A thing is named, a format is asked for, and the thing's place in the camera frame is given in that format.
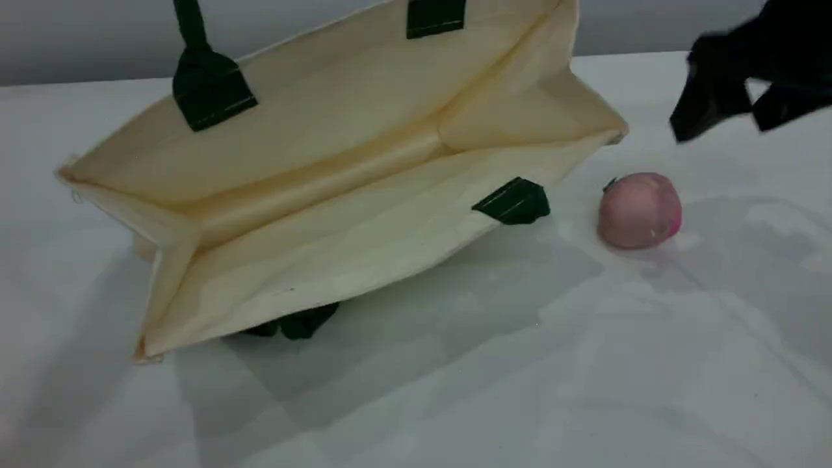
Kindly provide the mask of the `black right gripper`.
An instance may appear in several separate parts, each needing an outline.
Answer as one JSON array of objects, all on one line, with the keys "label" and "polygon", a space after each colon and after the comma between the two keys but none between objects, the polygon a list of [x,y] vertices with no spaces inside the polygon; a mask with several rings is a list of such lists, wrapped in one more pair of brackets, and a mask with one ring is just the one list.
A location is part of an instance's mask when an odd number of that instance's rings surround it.
[{"label": "black right gripper", "polygon": [[[734,29],[699,36],[687,61],[669,116],[678,144],[751,110],[762,133],[789,124],[831,106],[831,3],[767,1]],[[772,83],[753,106],[749,78]]]}]

